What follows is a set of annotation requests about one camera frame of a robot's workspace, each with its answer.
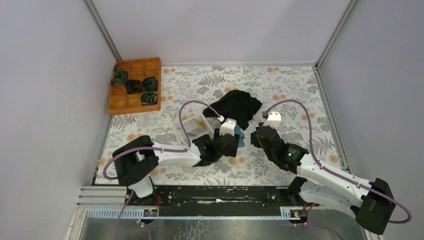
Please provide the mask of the blue leather card holder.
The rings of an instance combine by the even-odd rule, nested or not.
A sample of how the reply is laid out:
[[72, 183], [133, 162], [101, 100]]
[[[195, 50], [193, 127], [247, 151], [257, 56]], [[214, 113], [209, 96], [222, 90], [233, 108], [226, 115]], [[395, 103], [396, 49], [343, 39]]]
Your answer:
[[245, 139], [245, 135], [241, 129], [241, 127], [239, 125], [237, 125], [234, 129], [234, 134], [238, 136], [238, 143], [237, 143], [237, 147], [238, 148], [242, 148], [245, 146], [244, 143], [244, 139]]

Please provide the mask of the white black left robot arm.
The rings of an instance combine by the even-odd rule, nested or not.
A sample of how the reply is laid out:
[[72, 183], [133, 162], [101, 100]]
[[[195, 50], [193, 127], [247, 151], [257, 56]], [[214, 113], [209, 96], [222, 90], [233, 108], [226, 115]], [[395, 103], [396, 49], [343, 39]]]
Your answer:
[[163, 145], [142, 135], [112, 153], [118, 185], [133, 190], [136, 199], [144, 206], [155, 200], [151, 172], [166, 165], [206, 167], [221, 157], [235, 157], [240, 135], [221, 135], [216, 129], [214, 136], [204, 134], [192, 141], [190, 148], [181, 145]]

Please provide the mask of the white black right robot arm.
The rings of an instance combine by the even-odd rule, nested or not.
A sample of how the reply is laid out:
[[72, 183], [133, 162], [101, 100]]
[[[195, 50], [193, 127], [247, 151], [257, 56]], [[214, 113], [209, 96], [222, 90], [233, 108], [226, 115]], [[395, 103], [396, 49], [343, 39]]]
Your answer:
[[307, 149], [284, 142], [270, 126], [257, 128], [250, 137], [251, 144], [262, 149], [269, 161], [295, 174], [286, 193], [291, 205], [329, 207], [352, 217], [371, 233], [384, 233], [395, 209], [395, 204], [382, 196], [393, 196], [386, 181], [369, 181], [315, 161]]

